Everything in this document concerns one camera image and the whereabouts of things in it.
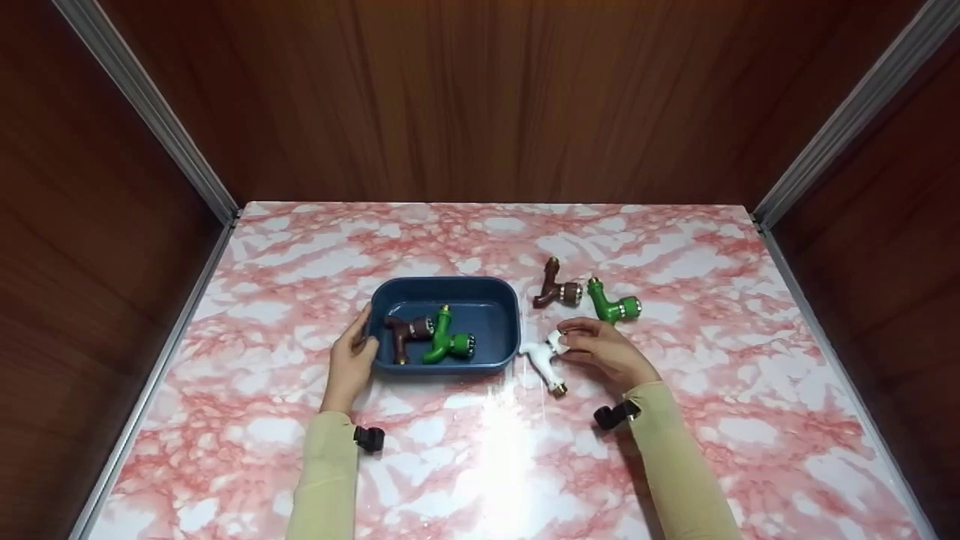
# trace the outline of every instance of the blue plastic tray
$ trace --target blue plastic tray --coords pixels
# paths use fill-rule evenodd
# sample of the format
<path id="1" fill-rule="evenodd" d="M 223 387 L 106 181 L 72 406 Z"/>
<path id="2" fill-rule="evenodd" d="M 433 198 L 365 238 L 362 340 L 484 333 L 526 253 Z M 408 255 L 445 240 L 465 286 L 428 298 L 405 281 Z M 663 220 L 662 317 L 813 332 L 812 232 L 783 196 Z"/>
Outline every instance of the blue plastic tray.
<path id="1" fill-rule="evenodd" d="M 473 358 L 447 356 L 439 363 L 424 364 L 429 341 L 407 343 L 410 363 L 394 364 L 394 340 L 383 324 L 393 315 L 410 320 L 429 315 L 436 322 L 442 305 L 450 306 L 450 332 L 469 332 L 476 337 Z M 497 278 L 397 278 L 373 293 L 367 335 L 380 341 L 373 365 L 397 375 L 483 375 L 500 371 L 516 356 L 520 345 L 520 315 L 514 290 Z"/>

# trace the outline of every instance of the person's left hand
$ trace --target person's left hand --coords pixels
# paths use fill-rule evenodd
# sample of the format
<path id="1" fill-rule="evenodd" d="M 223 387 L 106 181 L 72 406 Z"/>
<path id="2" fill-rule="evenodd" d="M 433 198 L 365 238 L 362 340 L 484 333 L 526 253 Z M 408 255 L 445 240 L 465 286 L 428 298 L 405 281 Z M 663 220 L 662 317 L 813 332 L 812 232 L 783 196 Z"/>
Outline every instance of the person's left hand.
<path id="1" fill-rule="evenodd" d="M 330 372 L 320 412 L 335 410 L 349 414 L 353 400 L 367 384 L 373 357 L 380 346 L 373 336 L 360 339 L 368 317 L 370 304 L 360 311 L 344 334 L 333 342 L 333 348 L 330 349 Z"/>

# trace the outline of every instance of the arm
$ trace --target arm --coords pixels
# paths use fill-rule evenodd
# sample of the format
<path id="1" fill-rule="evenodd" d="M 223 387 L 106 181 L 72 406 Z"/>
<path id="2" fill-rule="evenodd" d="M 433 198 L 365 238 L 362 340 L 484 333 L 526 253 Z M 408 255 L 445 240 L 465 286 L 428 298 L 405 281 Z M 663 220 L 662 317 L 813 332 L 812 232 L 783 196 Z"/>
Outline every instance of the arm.
<path id="1" fill-rule="evenodd" d="M 353 538 L 359 453 L 353 429 L 347 415 L 336 411 L 321 412 L 310 422 L 287 540 Z"/>
<path id="2" fill-rule="evenodd" d="M 563 321 L 565 360 L 599 367 L 639 407 L 630 423 L 666 540 L 733 540 L 740 531 L 720 484 L 684 424 L 670 389 L 650 360 L 612 325 Z"/>
<path id="3" fill-rule="evenodd" d="M 740 529 L 720 484 L 662 381 L 627 392 L 640 408 L 630 423 L 667 540 L 736 540 Z"/>
<path id="4" fill-rule="evenodd" d="M 324 401 L 303 442 L 303 471 L 294 491 L 287 540 L 353 538 L 360 451 L 348 414 L 367 385 L 379 347 L 375 337 L 361 339 L 369 316 L 370 306 L 364 307 L 330 349 Z"/>

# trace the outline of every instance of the pink marble surface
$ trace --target pink marble surface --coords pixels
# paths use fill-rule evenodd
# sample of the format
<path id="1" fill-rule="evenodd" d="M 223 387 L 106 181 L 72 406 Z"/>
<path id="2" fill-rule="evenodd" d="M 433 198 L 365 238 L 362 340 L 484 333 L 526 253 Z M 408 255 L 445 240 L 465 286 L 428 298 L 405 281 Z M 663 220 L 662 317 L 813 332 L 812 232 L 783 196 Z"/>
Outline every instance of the pink marble surface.
<path id="1" fill-rule="evenodd" d="M 524 331 L 591 314 L 528 308 L 550 255 L 636 294 L 630 335 L 674 387 L 746 538 L 915 538 L 892 472 L 740 207 L 249 205 L 92 538 L 282 538 L 327 350 L 397 276 L 509 282 Z M 611 398 L 558 366 L 554 400 L 522 359 L 482 380 L 375 380 L 354 420 L 358 538 L 656 537 Z"/>

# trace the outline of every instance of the wood panel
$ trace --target wood panel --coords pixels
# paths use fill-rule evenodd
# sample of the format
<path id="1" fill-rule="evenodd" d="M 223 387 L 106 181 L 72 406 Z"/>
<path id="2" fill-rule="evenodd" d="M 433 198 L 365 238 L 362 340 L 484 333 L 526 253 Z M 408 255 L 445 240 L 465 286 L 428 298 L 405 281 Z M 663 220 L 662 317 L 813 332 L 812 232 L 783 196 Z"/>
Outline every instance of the wood panel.
<path id="1" fill-rule="evenodd" d="M 50 2 L 0 78 L 0 530 L 60 538 L 220 226 Z"/>
<path id="2" fill-rule="evenodd" d="M 960 534 L 960 33 L 776 226 L 941 537 Z"/>
<path id="3" fill-rule="evenodd" d="M 103 4 L 242 203 L 752 208 L 921 1 Z"/>

